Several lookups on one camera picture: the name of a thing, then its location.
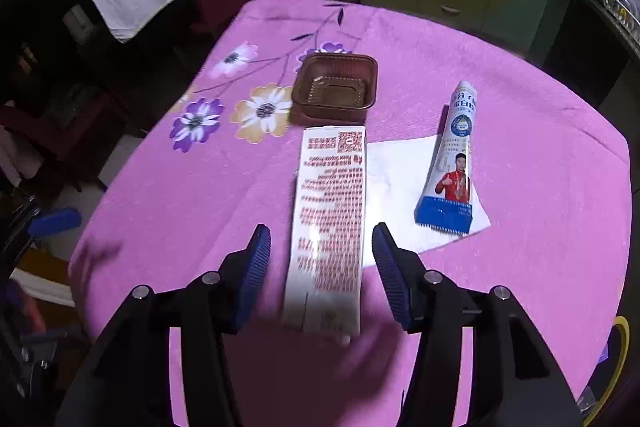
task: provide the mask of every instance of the brown plastic container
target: brown plastic container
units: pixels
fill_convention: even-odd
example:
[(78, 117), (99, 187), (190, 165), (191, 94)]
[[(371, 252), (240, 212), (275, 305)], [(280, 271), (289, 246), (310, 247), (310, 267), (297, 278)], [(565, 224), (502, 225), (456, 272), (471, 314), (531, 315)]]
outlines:
[(378, 63), (368, 55), (316, 53), (298, 72), (291, 99), (294, 111), (316, 120), (362, 123), (376, 103)]

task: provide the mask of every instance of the metal screw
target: metal screw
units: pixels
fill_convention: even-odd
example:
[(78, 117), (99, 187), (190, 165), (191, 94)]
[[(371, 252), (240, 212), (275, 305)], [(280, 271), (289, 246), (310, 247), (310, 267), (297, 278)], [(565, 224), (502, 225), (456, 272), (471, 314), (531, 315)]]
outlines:
[(424, 273), (424, 280), (431, 284), (440, 284), (442, 282), (442, 273), (436, 270), (428, 270)]
[(222, 277), (220, 277), (220, 274), (215, 271), (206, 272), (206, 274), (202, 276), (202, 282), (205, 284), (218, 284), (220, 279), (222, 279)]
[(141, 284), (140, 286), (136, 286), (133, 288), (131, 295), (134, 299), (144, 299), (147, 295), (149, 295), (149, 286), (145, 286)]
[(505, 288), (504, 286), (496, 286), (494, 288), (494, 295), (498, 299), (506, 301), (509, 297), (511, 297), (511, 292), (509, 291), (508, 288)]

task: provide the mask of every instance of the table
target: table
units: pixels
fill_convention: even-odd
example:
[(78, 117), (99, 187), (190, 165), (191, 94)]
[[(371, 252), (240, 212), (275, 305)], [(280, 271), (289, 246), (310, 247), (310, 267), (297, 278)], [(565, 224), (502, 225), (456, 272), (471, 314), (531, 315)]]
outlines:
[[(89, 332), (100, 333), (133, 286), (186, 285), (244, 248), (265, 223), (273, 242), (260, 298), (250, 323), (225, 339), (244, 424), (396, 424), (418, 336), (393, 321), (375, 267), (364, 270), (362, 334), (350, 347), (279, 324), (302, 135), (287, 126), (289, 86), (313, 49), (378, 61), (369, 142), (436, 133), (458, 81), (474, 84), (473, 176), (492, 226), (422, 258), (461, 287), (507, 285), (578, 396), (607, 340), (625, 276), (625, 139), (524, 60), (435, 23), (358, 5), (244, 6), (190, 90), (111, 184), (79, 241), (70, 276)], [(466, 418), (469, 358), (467, 343), (457, 425)], [(174, 421), (187, 425), (176, 335), (170, 371)]]

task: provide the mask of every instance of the drawer handle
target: drawer handle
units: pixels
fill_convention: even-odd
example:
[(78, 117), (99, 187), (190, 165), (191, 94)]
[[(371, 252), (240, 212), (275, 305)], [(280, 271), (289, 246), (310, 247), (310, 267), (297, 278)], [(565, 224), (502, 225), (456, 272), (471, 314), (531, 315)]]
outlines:
[(440, 8), (442, 9), (443, 12), (449, 13), (451, 15), (458, 15), (462, 13), (462, 10), (457, 10), (455, 8), (452, 8), (451, 6), (446, 6), (444, 4), (441, 4)]

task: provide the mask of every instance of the flower center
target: flower center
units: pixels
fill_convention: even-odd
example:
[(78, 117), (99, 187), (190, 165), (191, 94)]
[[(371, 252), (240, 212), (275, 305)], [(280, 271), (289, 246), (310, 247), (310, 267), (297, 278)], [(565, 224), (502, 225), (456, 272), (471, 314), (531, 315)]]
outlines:
[(275, 112), (276, 106), (273, 105), (273, 103), (263, 103), (258, 109), (256, 109), (255, 116), (258, 118), (269, 118)]
[(197, 129), (201, 125), (202, 125), (202, 117), (196, 115), (193, 118), (191, 118), (191, 120), (187, 124), (187, 127), (189, 128), (189, 130), (193, 131), (194, 129)]
[(240, 58), (240, 55), (238, 55), (236, 52), (229, 53), (229, 54), (225, 57), (225, 64), (232, 64), (233, 62), (235, 62), (236, 60), (238, 60), (238, 58)]

